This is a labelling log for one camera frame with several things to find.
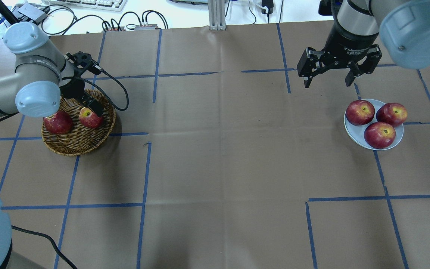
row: red apple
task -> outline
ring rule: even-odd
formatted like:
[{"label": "red apple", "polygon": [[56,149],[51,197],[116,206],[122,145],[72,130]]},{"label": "red apple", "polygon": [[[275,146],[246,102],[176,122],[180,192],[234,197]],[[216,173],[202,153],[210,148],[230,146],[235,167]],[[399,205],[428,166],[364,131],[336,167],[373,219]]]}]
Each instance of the red apple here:
[{"label": "red apple", "polygon": [[44,117],[43,121],[46,129],[50,133],[56,133],[57,135],[68,133],[73,126],[70,115],[62,110],[49,117]]},{"label": "red apple", "polygon": [[408,111],[399,103],[387,103],[383,105],[376,113],[377,121],[391,124],[398,127],[408,118]]},{"label": "red apple", "polygon": [[387,148],[396,138],[396,130],[391,124],[382,121],[367,126],[364,133],[365,141],[373,148]]},{"label": "red apple", "polygon": [[346,119],[355,126],[370,123],[374,119],[374,114],[373,104],[366,100],[353,101],[346,109]]},{"label": "red apple", "polygon": [[83,107],[81,112],[79,112],[79,120],[82,125],[92,129],[96,129],[102,124],[102,117],[97,116],[92,110],[87,107]]}]

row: plate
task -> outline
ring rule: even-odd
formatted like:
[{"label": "plate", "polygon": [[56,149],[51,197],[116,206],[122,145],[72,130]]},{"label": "plate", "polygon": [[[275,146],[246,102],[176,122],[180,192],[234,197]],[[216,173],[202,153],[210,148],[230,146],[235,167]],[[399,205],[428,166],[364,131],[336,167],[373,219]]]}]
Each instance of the plate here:
[{"label": "plate", "polygon": [[346,112],[345,112],[345,129],[348,133],[349,137],[355,141],[358,145],[362,146],[363,148],[372,149],[372,150],[388,150],[390,148],[394,148],[399,142],[401,142],[402,136],[404,134],[404,126],[401,124],[400,126],[394,128],[396,130],[396,138],[394,139],[394,142],[388,146],[387,148],[373,148],[368,143],[366,143],[364,139],[364,131],[366,130],[367,126],[369,126],[372,123],[377,122],[376,120],[376,112],[385,104],[381,101],[374,100],[374,99],[363,99],[366,101],[371,102],[373,104],[375,109],[375,117],[374,119],[368,123],[361,126],[355,126],[353,124],[350,124],[349,121],[346,119]]}]

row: bowl of apples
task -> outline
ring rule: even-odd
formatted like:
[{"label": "bowl of apples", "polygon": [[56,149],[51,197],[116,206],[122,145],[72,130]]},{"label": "bowl of apples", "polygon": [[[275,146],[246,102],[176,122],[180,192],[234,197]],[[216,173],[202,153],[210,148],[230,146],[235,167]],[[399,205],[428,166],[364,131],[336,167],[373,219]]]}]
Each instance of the bowl of apples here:
[{"label": "bowl of apples", "polygon": [[356,100],[345,111],[345,129],[348,136],[364,148],[388,150],[401,141],[407,117],[406,108],[399,103]]},{"label": "bowl of apples", "polygon": [[101,92],[86,92],[104,108],[102,117],[74,99],[61,98],[59,110],[43,118],[41,127],[43,142],[51,151],[64,156],[82,155],[98,148],[112,132],[116,110]]}]

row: white keyboard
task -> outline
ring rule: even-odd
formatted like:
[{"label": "white keyboard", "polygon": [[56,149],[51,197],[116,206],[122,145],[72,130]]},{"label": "white keyboard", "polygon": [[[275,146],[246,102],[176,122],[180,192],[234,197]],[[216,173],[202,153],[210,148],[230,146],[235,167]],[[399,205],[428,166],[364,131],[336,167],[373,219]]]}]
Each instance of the white keyboard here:
[{"label": "white keyboard", "polygon": [[48,0],[51,5],[87,7],[89,9],[121,11],[128,0]]}]

